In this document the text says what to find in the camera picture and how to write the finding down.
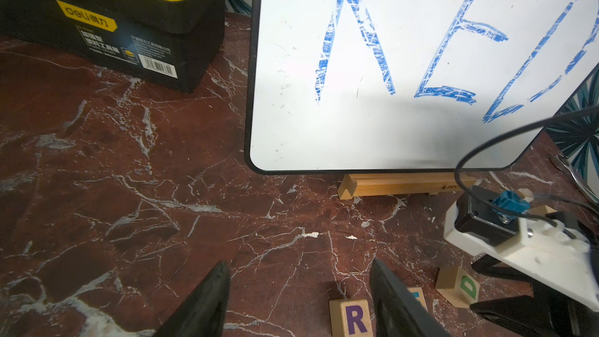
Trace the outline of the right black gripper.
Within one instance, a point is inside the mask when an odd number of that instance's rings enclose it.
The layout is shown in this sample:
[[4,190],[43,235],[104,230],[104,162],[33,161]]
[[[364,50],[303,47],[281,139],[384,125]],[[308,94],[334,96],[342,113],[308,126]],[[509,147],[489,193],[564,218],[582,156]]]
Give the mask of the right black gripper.
[[[571,214],[548,217],[564,225],[551,249],[546,286],[533,296],[515,296],[470,305],[477,316],[521,336],[598,335],[598,236]],[[534,279],[485,254],[471,264],[483,276],[533,284]]]

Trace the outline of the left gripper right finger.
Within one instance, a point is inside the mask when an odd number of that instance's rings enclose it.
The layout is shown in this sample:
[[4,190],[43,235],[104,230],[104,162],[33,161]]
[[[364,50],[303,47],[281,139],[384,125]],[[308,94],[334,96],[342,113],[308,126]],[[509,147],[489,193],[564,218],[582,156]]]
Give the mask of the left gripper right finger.
[[370,288],[376,336],[450,336],[380,259],[373,260]]

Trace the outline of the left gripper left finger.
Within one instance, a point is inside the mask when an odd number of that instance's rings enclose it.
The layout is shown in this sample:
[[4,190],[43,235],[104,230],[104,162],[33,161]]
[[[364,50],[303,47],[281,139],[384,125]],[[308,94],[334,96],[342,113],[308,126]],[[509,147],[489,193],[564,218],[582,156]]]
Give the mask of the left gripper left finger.
[[153,336],[221,336],[230,282],[228,265],[218,262]]

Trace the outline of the wooden block letter D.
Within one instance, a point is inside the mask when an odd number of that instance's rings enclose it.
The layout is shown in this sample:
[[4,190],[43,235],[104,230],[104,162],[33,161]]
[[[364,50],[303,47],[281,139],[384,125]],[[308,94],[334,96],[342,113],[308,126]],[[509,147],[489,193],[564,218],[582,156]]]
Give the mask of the wooden block letter D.
[[468,309],[479,301],[479,282],[459,266],[440,268],[435,289],[456,308]]

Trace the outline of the wooden block letter R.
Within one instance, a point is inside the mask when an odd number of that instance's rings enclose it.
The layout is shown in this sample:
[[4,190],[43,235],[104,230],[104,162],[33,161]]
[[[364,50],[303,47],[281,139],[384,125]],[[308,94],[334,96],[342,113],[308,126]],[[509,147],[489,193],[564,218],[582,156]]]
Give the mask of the wooden block letter R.
[[362,299],[329,301],[333,337],[374,336],[368,302]]

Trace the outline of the wooden block letter E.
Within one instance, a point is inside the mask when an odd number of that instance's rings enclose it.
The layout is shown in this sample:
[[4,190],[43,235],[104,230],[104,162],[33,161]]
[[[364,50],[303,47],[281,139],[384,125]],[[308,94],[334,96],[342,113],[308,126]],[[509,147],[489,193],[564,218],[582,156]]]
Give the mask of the wooden block letter E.
[[427,309],[427,303],[424,298],[424,292],[421,287],[408,287],[407,290],[413,295],[413,297],[422,305],[425,310]]

